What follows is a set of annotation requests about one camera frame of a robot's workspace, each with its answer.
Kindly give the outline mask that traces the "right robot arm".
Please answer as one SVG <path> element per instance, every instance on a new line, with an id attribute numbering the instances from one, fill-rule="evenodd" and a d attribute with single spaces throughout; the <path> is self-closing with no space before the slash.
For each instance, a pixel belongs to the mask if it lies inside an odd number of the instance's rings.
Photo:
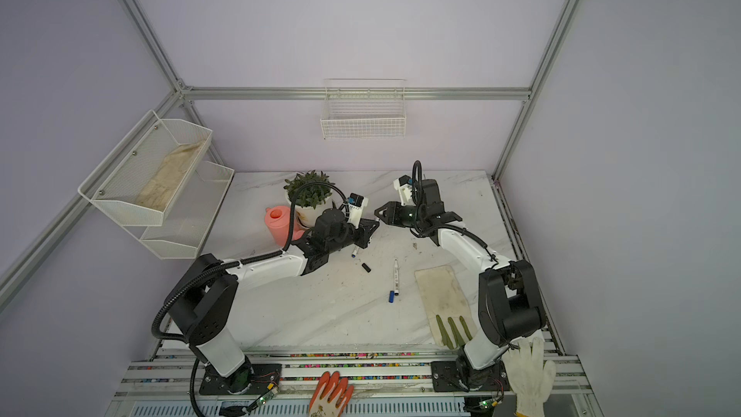
<path id="1" fill-rule="evenodd" d="M 500 257 L 448 212 L 437 181 L 419 172 L 394 183 L 399 200 L 377 208 L 383 223 L 409 229 L 418 239 L 430 239 L 478 276 L 479 332 L 463 347 L 467 365 L 482 370 L 502 359 L 507 374 L 534 376 L 545 371 L 541 330 L 546 314 L 534 267 L 525 260 Z"/>

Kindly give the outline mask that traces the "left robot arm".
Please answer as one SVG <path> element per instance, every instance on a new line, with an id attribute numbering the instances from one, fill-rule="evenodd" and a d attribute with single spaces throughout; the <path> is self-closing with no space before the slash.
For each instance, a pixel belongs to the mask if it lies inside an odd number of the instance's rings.
<path id="1" fill-rule="evenodd" d="M 284 249 L 241 260 L 203 255 L 166 295 L 152 321 L 152 336 L 186 345 L 221 378 L 249 374 L 250 361 L 231 332 L 235 313 L 242 311 L 239 298 L 283 279 L 309 275 L 347 247 L 367 248 L 379 225 L 376 218 L 350 219 L 332 208 Z"/>

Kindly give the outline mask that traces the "white pen right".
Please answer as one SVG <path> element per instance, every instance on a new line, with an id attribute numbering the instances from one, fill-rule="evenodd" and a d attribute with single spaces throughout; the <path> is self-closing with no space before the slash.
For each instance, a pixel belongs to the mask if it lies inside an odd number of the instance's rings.
<path id="1" fill-rule="evenodd" d="M 394 290 L 393 290 L 394 297 L 399 296 L 399 262 L 398 260 L 395 260 L 394 262 Z"/>

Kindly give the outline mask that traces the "green potted plant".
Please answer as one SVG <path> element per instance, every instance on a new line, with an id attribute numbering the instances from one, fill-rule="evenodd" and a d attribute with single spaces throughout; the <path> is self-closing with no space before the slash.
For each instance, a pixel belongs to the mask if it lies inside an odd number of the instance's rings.
<path id="1" fill-rule="evenodd" d="M 287 199 L 295 204 L 295 212 L 305 228 L 313 228 L 318 218 L 333 208 L 332 181 L 324 171 L 297 173 L 292 179 L 286 179 L 284 189 Z"/>

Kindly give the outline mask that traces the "pink watering can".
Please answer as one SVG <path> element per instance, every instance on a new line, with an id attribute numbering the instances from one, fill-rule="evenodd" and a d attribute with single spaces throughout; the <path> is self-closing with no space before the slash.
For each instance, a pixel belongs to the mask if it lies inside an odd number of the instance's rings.
<path id="1" fill-rule="evenodd" d="M 289 238 L 289 220 L 291 219 L 291 208 L 288 206 L 276 206 L 266 209 L 264 223 L 270 231 L 274 241 L 283 247 Z"/>

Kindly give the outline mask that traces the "beige green work glove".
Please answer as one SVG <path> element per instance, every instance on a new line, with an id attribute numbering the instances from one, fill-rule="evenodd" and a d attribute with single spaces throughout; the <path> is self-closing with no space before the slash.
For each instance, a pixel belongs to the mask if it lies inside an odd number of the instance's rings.
<path id="1" fill-rule="evenodd" d="M 464 347 L 478 328 L 453 269 L 438 266 L 418 270 L 415 280 L 436 345 L 451 351 Z"/>

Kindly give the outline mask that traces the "orange rubber glove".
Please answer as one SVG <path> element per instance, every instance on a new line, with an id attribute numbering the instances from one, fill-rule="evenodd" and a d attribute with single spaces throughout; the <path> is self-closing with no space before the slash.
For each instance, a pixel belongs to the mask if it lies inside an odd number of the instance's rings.
<path id="1" fill-rule="evenodd" d="M 325 372 L 310 401 L 309 417 L 341 417 L 349 405 L 354 386 L 339 372 Z"/>

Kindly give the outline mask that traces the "white two-tier mesh shelf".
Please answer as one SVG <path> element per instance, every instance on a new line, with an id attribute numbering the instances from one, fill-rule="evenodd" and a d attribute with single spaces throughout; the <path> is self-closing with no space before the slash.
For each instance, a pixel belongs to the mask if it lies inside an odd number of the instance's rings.
<path id="1" fill-rule="evenodd" d="M 212 130 L 148 112 L 78 194 L 160 260 L 196 258 L 233 181 Z"/>

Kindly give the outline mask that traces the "white knit glove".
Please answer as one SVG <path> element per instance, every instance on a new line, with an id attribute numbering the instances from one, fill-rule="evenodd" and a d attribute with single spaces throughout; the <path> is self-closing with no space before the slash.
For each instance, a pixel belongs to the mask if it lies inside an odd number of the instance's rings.
<path id="1" fill-rule="evenodd" d="M 556 364 L 544 358 L 544 339 L 520 338 L 503 354 L 509 385 L 516 396 L 516 416 L 544 417 L 557 374 Z"/>

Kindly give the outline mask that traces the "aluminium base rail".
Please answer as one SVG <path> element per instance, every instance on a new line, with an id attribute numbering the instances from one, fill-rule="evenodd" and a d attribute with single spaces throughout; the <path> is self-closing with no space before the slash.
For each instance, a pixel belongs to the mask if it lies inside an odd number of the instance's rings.
<path id="1" fill-rule="evenodd" d="M 323 373 L 339 373 L 349 380 L 354 394 L 347 416 L 465 416 L 474 405 L 495 398 L 494 391 L 466 394 L 436 392 L 440 376 L 432 372 L 435 361 L 450 359 L 444 351 L 253 351 L 254 365 L 281 368 L 274 397 L 255 410 L 257 416 L 303 416 Z M 194 370 L 193 355 L 162 349 L 149 360 L 129 365 L 116 390 L 108 416 L 191 416 L 196 405 L 206 416 L 225 409 L 246 409 L 254 394 L 193 398 L 205 383 L 203 368 Z"/>

